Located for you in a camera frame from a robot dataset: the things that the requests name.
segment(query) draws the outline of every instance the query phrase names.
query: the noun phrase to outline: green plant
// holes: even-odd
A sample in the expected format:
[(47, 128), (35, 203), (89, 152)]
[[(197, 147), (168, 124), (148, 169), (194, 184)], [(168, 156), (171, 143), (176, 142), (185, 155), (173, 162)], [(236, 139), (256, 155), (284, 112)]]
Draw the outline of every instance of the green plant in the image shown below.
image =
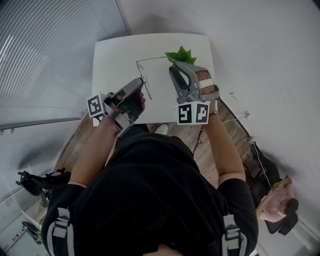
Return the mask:
[(174, 63), (174, 61), (179, 61), (194, 64), (197, 59), (192, 58), (191, 50), (186, 51), (182, 45), (178, 52), (166, 52), (165, 55), (168, 57), (168, 60), (171, 63)]

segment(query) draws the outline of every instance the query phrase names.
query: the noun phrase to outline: white shoe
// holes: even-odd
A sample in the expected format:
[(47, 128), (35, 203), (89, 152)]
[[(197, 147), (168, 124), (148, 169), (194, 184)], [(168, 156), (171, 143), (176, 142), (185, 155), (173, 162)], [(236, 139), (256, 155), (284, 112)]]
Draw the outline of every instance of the white shoe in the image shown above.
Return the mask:
[(168, 130), (169, 130), (169, 126), (166, 123), (164, 123), (164, 124), (161, 124), (159, 126), (159, 128), (156, 129), (156, 131), (154, 133), (155, 134), (167, 135)]

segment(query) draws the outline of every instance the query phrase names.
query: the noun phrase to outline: bracelet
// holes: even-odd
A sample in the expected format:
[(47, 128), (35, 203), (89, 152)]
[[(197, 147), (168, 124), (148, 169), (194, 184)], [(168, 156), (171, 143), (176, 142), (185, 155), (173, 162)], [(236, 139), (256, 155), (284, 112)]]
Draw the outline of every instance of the bracelet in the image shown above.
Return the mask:
[(209, 117), (213, 117), (213, 116), (215, 116), (216, 114), (218, 114), (218, 111), (215, 110), (215, 111), (213, 111), (212, 113), (209, 114)]

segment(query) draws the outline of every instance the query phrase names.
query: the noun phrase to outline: wooden floor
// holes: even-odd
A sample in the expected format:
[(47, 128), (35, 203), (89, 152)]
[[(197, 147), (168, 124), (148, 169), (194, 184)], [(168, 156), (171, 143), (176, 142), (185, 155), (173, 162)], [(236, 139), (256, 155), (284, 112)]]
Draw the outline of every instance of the wooden floor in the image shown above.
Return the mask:
[[(218, 102), (218, 115), (222, 122), (233, 119), (233, 116), (220, 102)], [(160, 125), (160, 123), (148, 124), (150, 132), (154, 132)], [(168, 125), (169, 131), (167, 135), (179, 137), (190, 148), (190, 150), (193, 151), (197, 142), (201, 125), (177, 125), (176, 123), (168, 123)], [(241, 156), (242, 162), (249, 167), (252, 175), (255, 176), (255, 173), (259, 171), (259, 165), (255, 160), (252, 159), (250, 144), (245, 141), (245, 138), (247, 137), (246, 133), (236, 121), (228, 121), (224, 124), (224, 126), (232, 138), (232, 141)], [(85, 116), (63, 151), (56, 169), (65, 167), (66, 170), (70, 172), (72, 171), (83, 149), (90, 141), (90, 136), (94, 130), (95, 128), (92, 125), (92, 120), (89, 119), (88, 115)], [(203, 140), (205, 137), (206, 132), (203, 130), (201, 140)], [(203, 144), (195, 152), (194, 160), (199, 166), (202, 175), (213, 186), (217, 187), (218, 174), (211, 153), (208, 137), (203, 140)]]

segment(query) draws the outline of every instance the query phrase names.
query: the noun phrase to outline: white marker cube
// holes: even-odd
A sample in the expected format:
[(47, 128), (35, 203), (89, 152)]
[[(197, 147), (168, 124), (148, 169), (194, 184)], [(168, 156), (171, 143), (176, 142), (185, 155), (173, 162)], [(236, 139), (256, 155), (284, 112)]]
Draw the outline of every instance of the white marker cube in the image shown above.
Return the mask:
[(99, 93), (86, 99), (86, 105), (90, 118), (98, 117), (104, 114), (105, 110), (102, 102), (105, 97), (106, 95)]
[(187, 102), (175, 108), (178, 125), (206, 125), (209, 118), (210, 101)]

